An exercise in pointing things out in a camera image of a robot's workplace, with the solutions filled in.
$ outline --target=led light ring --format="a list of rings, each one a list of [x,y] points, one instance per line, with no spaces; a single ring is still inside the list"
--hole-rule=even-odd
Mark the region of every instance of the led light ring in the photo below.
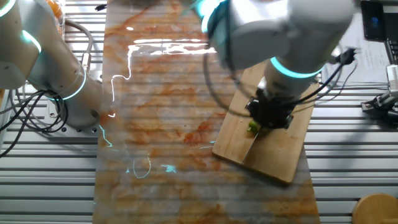
[[[17,0],[10,0],[2,9],[0,9],[0,17],[4,16],[14,7]]]
[[[80,92],[80,90],[83,89],[83,86],[84,86],[85,83],[86,83],[86,79],[87,79],[87,75],[86,75],[86,71],[85,71],[85,77],[84,77],[83,83],[80,85],[79,89],[77,89],[77,91],[74,92],[74,94],[72,94],[72,95],[70,95],[70,96],[68,96],[68,97],[62,98],[62,99],[63,99],[63,100],[67,100],[67,99],[70,99],[70,98],[74,97],[76,94],[78,94],[78,93]]]
[[[322,68],[319,69],[316,72],[313,73],[298,73],[298,72],[293,72],[287,68],[285,68],[277,59],[276,57],[271,58],[271,63],[272,65],[278,70],[280,71],[282,74],[287,75],[288,77],[292,77],[292,78],[309,78],[312,76],[315,76],[317,74],[319,74],[322,71]]]
[[[39,42],[30,33],[28,33],[26,30],[23,30],[22,35],[26,40],[30,40],[37,47],[39,53],[42,52],[42,46],[40,46]]]
[[[199,14],[200,14],[200,16],[203,16],[203,19],[201,21],[201,31],[203,33],[207,33],[207,25],[209,23],[212,13],[225,0],[217,0],[217,2],[212,2],[213,4],[209,4],[208,2],[205,2],[205,1],[206,0],[204,0],[203,3],[201,3],[199,5]]]

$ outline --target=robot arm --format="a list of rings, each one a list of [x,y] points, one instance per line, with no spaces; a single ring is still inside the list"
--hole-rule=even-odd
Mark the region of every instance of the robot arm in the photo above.
[[[0,88],[16,89],[28,80],[65,100],[70,126],[95,124],[102,86],[63,41],[55,6],[51,0],[0,0]]]
[[[271,59],[263,88],[248,104],[261,126],[286,128],[295,105],[351,24],[352,0],[202,0],[195,6],[224,66],[249,68]]]

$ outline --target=white cable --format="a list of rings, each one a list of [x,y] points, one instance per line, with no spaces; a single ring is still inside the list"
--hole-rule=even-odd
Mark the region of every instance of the white cable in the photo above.
[[[79,23],[73,22],[73,21],[71,21],[69,19],[65,19],[65,24],[82,31],[83,33],[85,33],[87,35],[87,37],[88,37],[88,46],[87,46],[87,49],[86,49],[86,53],[90,53],[91,49],[93,48],[93,44],[94,44],[94,39],[93,39],[93,36],[92,36],[91,32],[89,32],[88,29],[86,29],[85,27],[83,27]]]

